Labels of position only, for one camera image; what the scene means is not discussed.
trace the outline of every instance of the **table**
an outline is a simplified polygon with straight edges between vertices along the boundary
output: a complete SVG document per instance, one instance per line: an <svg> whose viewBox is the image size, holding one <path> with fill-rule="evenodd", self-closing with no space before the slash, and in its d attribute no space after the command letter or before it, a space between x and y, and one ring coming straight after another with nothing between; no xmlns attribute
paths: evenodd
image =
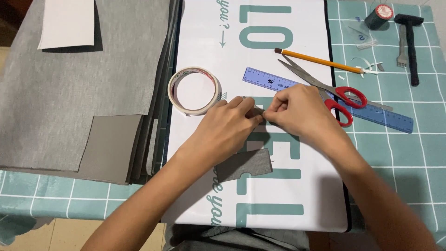
<svg viewBox="0 0 446 251"><path fill-rule="evenodd" d="M423 25L415 29L421 84L411 88L407 71L396 67L398 33L394 22L391 21L389 29L383 33L372 32L379 45L358 51L342 19L352 16L364 19L370 5L331 0L327 5L333 60L351 65L350 59L360 56L371 62L382 61L386 70L377 77L364 79L335 70L336 85L358 88L370 100L390 105L395 112L412 117L416 122L411 135L359 119L346 131L374 171L420 215L439 244L446 246L446 195L442 193L446 190L446 157L438 154L446 151L446 64L432 10L428 6L391 4L396 13L425 18ZM162 131L162 135L168 135L168 114L163 119L167 130ZM159 152L157 162L165 162L163 151ZM0 219L4 221L11 215L15 218L105 219L140 187L3 171L0 171L0 182ZM363 218L351 197L350 210L352 231L364 230Z"/></svg>

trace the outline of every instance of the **black thread spool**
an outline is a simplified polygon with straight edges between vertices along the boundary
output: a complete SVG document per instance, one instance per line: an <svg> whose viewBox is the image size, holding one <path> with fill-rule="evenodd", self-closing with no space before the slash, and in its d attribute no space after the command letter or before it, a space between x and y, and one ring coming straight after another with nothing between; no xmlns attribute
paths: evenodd
<svg viewBox="0 0 446 251"><path fill-rule="evenodd" d="M392 17L392 8L388 5L380 4L364 19L364 23L369 29L376 30Z"/></svg>

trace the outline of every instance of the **blue ruler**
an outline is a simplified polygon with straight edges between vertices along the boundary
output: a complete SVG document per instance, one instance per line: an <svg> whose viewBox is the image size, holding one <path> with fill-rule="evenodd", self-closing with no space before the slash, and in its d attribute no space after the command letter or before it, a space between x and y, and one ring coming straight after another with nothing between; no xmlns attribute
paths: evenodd
<svg viewBox="0 0 446 251"><path fill-rule="evenodd" d="M263 71L259 71L250 67L246 67L245 75L243 76L243 81L276 92L297 84L297 82L295 81L284 79L282 77L269 74ZM360 117L362 119L372 121L377 124L387 126L409 134L411 134L413 131L413 119L411 117L387 111L373 105L367 105L364 108L356 109L346 105L342 100L338 100L338 103L347 108L347 110L355 117Z"/></svg>

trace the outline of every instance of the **masking tape roll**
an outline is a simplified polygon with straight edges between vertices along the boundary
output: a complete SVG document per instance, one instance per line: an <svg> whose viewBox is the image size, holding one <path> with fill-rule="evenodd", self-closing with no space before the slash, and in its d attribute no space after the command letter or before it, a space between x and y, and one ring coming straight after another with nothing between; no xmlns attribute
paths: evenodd
<svg viewBox="0 0 446 251"><path fill-rule="evenodd" d="M212 83L214 84L214 87L215 87L214 96L209 101L209 103L207 103L207 105L205 105L203 108L200 108L197 110L186 109L182 105L177 103L176 100L173 98L173 88L175 88L175 84L179 83L185 75L191 74L191 73L201 73L201 74L206 75L212 81ZM212 106L214 106L219 101L218 96L220 93L220 86L219 86L217 78L212 73L210 73L208 70L203 69L201 67L197 67L197 66L186 67L186 68L183 68L183 69L177 71L170 78L169 84L167 85L167 90L168 90L167 94L169 95L170 102L172 102L173 106L175 106L176 109L178 109L180 112L182 112L184 114L201 115L201 114L207 112Z"/></svg>

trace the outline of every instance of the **yellow pencil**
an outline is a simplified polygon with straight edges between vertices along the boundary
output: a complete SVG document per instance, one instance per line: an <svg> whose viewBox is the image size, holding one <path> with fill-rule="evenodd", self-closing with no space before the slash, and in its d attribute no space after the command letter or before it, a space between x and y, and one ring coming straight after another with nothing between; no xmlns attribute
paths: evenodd
<svg viewBox="0 0 446 251"><path fill-rule="evenodd" d="M283 50L283 49L276 48L276 49L274 49L274 52L279 53L279 54L283 54L283 55L287 55L287 56L290 56L290 57L298 58L298 59L311 61L311 62L314 62L314 63L319 63L319 64L323 64L323 65L327 65L327 66L333 66L333 67L341 69L341 70L351 71L351 72L358 73L358 74L364 73L364 71L362 69L359 69L359 68L356 68L356 67L343 65L343 64L340 64L340 63L334 63L334 62L331 62L331 61L327 61L327 60L324 60L324 59L318 59L318 58L315 58L315 57L310 57L310 56L307 56L307 55L304 55L304 54L300 54L300 53L296 53L296 52L292 52L292 51L289 51L289 50Z"/></svg>

